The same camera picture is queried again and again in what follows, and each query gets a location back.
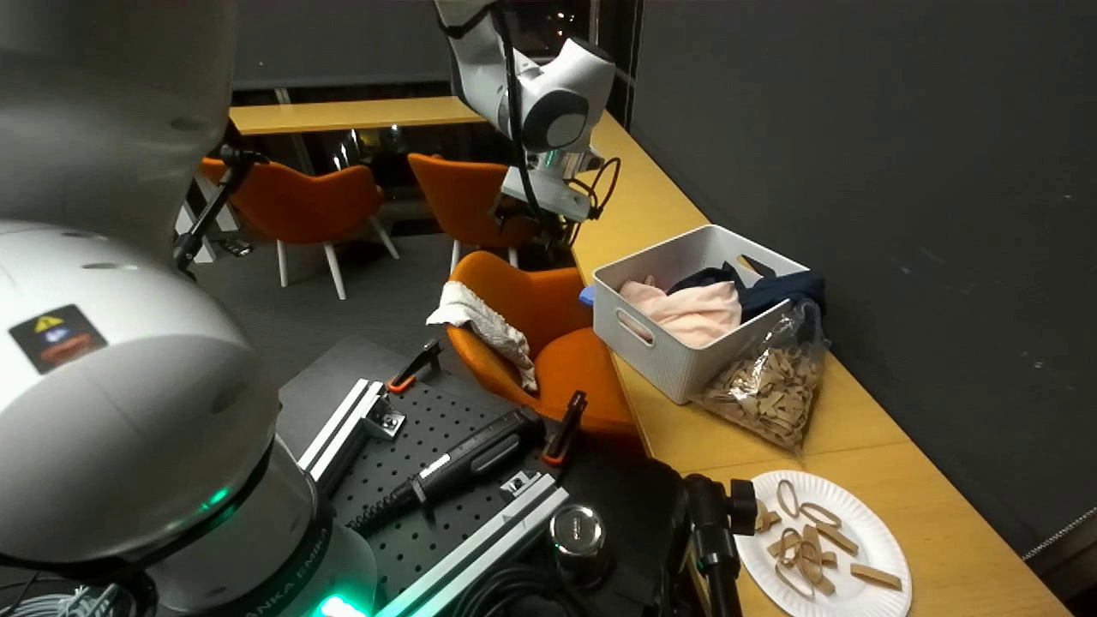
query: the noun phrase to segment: orange chair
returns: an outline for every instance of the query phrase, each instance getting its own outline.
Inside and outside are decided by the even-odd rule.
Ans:
[[[638,440],[609,349],[590,329],[590,308],[580,307],[583,277],[576,269],[517,270],[496,253],[473,250],[451,277],[502,311],[532,347],[540,396],[521,391],[512,365],[485,347],[473,329],[447,325],[453,352],[486,391],[547,417],[563,417],[568,399],[588,391],[583,431]]]
[[[509,165],[447,163],[419,151],[407,156],[407,165],[424,205],[439,220],[444,232],[453,237],[451,270],[456,269],[464,247],[504,250],[517,269],[517,247],[540,232],[540,222],[525,218],[496,218]]]
[[[223,173],[223,159],[201,159],[206,180],[223,180]],[[395,260],[400,259],[379,222],[383,197],[373,181],[373,173],[365,165],[347,165],[329,175],[304,175],[283,163],[256,163],[244,175],[244,187],[231,197],[231,205],[244,226],[275,240],[283,287],[288,287],[285,245],[323,245],[339,303],[347,303],[347,286],[336,245],[365,237],[365,230],[373,226],[387,253]]]

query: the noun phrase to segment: sticker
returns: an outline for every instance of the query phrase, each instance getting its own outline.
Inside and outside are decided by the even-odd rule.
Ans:
[[[76,307],[41,311],[13,325],[12,336],[39,367],[39,375],[48,375],[62,365],[72,365],[76,356],[107,347],[101,329]]]

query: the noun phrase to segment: white box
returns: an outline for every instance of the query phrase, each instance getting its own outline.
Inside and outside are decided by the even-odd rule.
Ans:
[[[623,280],[647,280],[660,287],[672,287],[676,280],[734,263],[736,259],[751,259],[772,269],[780,277],[807,270],[801,263],[734,232],[723,226],[697,226],[672,240],[662,240],[647,250],[638,250],[623,260],[613,260],[592,276],[592,332],[631,367],[638,367],[664,399],[689,401],[699,388],[707,388],[723,367],[736,359],[741,349],[758,342],[767,332],[780,307],[749,319],[723,341],[713,341],[703,349],[683,347],[672,332],[638,311],[631,303],[617,294]]]

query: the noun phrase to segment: plastic bag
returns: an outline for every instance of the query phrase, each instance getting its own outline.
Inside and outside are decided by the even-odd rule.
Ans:
[[[780,451],[809,435],[828,356],[816,303],[790,303],[776,325],[697,396],[697,405]]]

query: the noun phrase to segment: wooden countertop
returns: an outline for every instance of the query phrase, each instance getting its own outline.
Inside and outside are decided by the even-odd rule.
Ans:
[[[433,96],[235,108],[235,123],[240,134],[261,139],[485,120],[453,96]],[[620,159],[620,181],[608,212],[592,222],[583,222],[576,240],[576,263],[588,277],[609,260],[707,222],[707,218],[613,116],[603,116],[592,134],[592,149],[603,159]],[[853,381],[840,359],[828,356],[822,396],[816,401],[816,417],[801,454],[772,451],[707,411],[672,405],[638,371],[631,371],[627,359],[617,359],[617,375],[631,411],[638,414],[647,454],[678,473],[734,480],[766,470],[807,470],[858,495],[905,548],[914,591],[912,615],[1065,615],[1042,581],[1001,543],[1001,534],[927,460],[927,454],[892,422],[892,414]],[[780,608],[749,572],[741,572],[736,591],[745,615],[780,615]]]

